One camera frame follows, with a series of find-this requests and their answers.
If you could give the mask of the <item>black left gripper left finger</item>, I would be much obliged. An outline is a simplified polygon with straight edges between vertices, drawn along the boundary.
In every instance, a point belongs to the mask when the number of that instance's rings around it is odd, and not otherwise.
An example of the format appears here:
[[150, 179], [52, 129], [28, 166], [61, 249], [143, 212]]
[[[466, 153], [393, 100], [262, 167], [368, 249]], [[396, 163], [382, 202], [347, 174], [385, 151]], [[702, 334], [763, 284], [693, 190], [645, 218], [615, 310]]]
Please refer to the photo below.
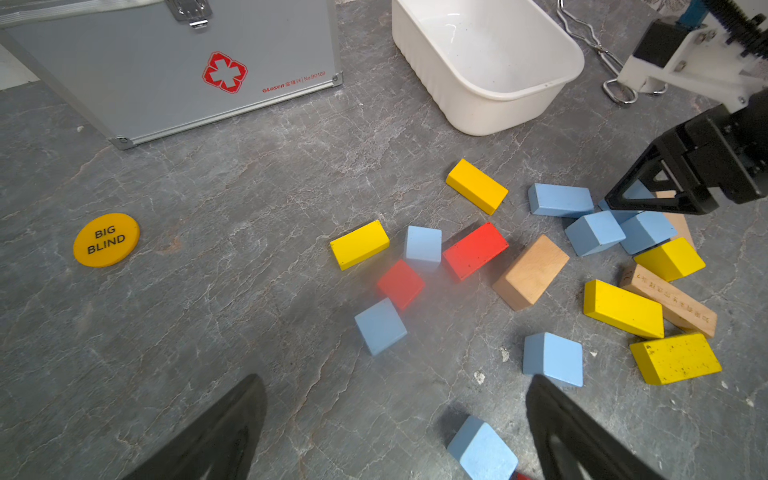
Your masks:
[[128, 479], [246, 479], [267, 413], [257, 374], [242, 379]]

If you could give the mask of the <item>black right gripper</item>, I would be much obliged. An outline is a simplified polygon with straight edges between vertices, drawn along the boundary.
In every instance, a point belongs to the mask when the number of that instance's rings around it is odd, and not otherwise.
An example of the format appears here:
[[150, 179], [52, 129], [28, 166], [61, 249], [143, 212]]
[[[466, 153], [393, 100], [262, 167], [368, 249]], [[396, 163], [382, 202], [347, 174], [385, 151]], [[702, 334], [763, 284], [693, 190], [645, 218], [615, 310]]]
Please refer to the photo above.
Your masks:
[[[684, 132], [675, 127], [649, 144], [605, 195], [610, 209], [705, 215], [719, 207], [709, 188], [721, 189], [737, 204], [767, 196], [765, 90], [734, 113], [723, 105], [707, 110], [688, 121]], [[626, 199], [624, 194], [635, 181], [653, 194], [674, 190], [676, 195]]]

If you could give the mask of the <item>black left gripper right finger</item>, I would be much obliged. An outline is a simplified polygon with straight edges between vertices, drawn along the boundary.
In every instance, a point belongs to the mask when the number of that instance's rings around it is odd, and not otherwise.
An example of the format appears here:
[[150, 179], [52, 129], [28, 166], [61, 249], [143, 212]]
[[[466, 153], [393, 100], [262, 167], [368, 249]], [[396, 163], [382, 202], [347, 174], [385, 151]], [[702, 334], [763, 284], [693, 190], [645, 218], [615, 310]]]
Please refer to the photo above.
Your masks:
[[543, 375], [530, 383], [526, 411], [546, 480], [661, 477]]

